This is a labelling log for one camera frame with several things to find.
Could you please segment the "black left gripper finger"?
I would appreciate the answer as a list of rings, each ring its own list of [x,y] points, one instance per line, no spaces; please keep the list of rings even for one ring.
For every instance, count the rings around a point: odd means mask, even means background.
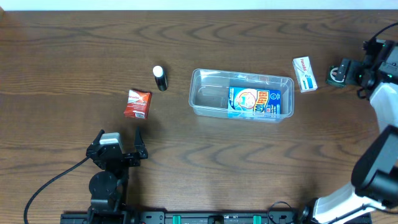
[[[95,139],[92,142],[92,145],[97,145],[100,143],[100,139],[102,137],[102,135],[105,133],[105,131],[103,129],[101,129],[97,135],[97,137],[95,137]]]
[[[142,140],[141,131],[139,127],[136,128],[135,132],[134,148],[137,152],[144,152],[146,150],[146,146],[144,144],[144,141]]]

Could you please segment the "green round balm box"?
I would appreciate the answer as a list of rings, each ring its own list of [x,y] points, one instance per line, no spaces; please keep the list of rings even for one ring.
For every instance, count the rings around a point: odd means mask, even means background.
[[[339,72],[339,67],[332,65],[325,78],[325,83],[337,88],[345,87],[345,75]]]

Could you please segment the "clear plastic container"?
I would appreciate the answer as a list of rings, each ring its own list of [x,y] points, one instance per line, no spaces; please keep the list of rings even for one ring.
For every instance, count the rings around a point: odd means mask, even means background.
[[[228,118],[228,93],[231,86],[279,90],[282,96],[280,114],[243,120],[279,123],[294,113],[294,81],[289,77],[202,68],[193,71],[189,104],[197,115]]]

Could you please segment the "blue Cool Fever box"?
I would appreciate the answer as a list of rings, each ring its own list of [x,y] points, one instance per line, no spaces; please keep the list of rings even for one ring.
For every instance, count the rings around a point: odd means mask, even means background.
[[[231,86],[228,93],[228,118],[260,119],[280,114],[279,90]]]

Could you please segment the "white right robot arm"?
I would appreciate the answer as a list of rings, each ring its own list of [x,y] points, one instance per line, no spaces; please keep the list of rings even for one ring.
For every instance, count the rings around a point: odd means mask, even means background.
[[[397,64],[374,69],[369,102],[380,135],[355,164],[351,181],[316,199],[302,215],[303,223],[371,223],[371,212],[397,214]]]

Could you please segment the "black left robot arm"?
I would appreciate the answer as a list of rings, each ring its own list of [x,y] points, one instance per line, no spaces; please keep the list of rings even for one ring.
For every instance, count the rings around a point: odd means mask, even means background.
[[[101,130],[86,155],[101,169],[89,183],[91,205],[86,223],[139,223],[139,212],[126,205],[126,197],[129,168],[139,166],[142,159],[148,158],[140,130],[135,132],[134,152],[123,153],[119,133]]]

